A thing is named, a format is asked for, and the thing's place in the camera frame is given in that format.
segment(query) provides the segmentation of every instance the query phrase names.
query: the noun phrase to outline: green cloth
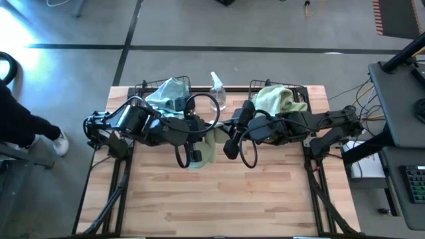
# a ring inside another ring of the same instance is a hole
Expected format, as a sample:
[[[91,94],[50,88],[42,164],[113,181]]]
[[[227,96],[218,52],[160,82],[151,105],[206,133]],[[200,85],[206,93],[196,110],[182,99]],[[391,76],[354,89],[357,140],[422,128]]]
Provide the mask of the green cloth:
[[[216,143],[226,143],[230,139],[227,133],[217,127],[222,126],[222,123],[217,123],[214,130],[209,131],[204,138],[204,141],[195,143],[195,149],[201,151],[202,161],[191,163],[189,169],[200,169],[206,163],[214,163],[217,158]]]
[[[292,91],[284,86],[267,86],[262,88],[258,94],[252,98],[256,110],[265,110],[272,116],[278,113],[306,111],[307,104],[294,102]]]

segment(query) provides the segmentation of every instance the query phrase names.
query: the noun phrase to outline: person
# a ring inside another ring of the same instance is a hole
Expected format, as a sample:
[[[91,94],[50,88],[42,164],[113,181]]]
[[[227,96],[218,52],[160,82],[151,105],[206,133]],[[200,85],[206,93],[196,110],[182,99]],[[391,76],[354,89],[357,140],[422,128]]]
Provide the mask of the person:
[[[5,83],[0,80],[0,142],[14,143],[17,149],[29,149],[44,135],[53,141],[57,155],[63,157],[69,149],[65,133],[49,121],[34,116],[12,96]]]

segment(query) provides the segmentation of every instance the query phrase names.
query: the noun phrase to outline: light blue cloth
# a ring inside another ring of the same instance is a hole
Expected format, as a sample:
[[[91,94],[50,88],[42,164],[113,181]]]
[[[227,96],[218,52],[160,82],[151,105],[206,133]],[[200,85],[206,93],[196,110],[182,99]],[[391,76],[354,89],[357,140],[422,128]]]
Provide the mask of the light blue cloth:
[[[164,117],[183,118],[182,112],[176,112],[174,110],[174,100],[189,95],[189,89],[184,82],[170,78],[158,90],[146,97],[146,101],[161,112]],[[229,136],[221,129],[209,131],[205,135],[204,140],[195,143],[195,150],[201,151],[202,161],[191,163],[189,169],[200,169],[206,163],[214,163],[217,156],[215,144],[225,143],[227,139],[229,139]]]
[[[146,97],[147,103],[165,114],[182,114],[176,112],[174,101],[179,97],[189,96],[189,89],[186,84],[175,78],[165,81],[154,93]]]

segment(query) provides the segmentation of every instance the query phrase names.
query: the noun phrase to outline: floor mat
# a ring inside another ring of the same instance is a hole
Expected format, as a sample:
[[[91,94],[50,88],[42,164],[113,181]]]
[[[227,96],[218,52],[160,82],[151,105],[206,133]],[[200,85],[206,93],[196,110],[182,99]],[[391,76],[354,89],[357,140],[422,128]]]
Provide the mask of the floor mat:
[[[422,33],[414,0],[373,0],[380,36],[416,39]]]

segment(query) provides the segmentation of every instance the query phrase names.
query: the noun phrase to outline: black floor line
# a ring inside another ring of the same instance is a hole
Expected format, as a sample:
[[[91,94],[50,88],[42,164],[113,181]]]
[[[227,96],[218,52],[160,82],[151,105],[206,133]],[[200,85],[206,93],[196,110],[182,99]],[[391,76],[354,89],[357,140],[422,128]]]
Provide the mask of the black floor line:
[[[137,20],[139,19],[139,12],[141,9],[141,4],[143,0],[137,0],[135,5],[135,9],[133,12],[133,17],[131,18],[130,27],[128,29],[126,42],[124,43],[124,49],[122,50],[120,61],[118,62],[117,70],[115,72],[114,81],[112,82],[112,86],[119,86],[121,81],[122,72],[124,71],[124,65],[126,64],[128,50],[133,40],[135,26],[137,25]]]
[[[400,50],[338,49],[338,48],[286,48],[250,46],[130,46],[130,50],[194,51],[194,52],[275,52],[319,54],[397,54]]]
[[[28,44],[27,48],[37,49],[75,49],[75,50],[121,50],[124,45],[117,44]]]
[[[161,46],[131,45],[135,22],[131,22],[126,43],[119,44],[28,44],[27,48],[39,49],[84,49],[84,50],[151,50],[151,51],[193,51],[193,52],[270,52],[270,53],[314,53],[314,54],[397,54],[400,50],[391,49],[338,49],[338,48],[291,48],[255,46]]]

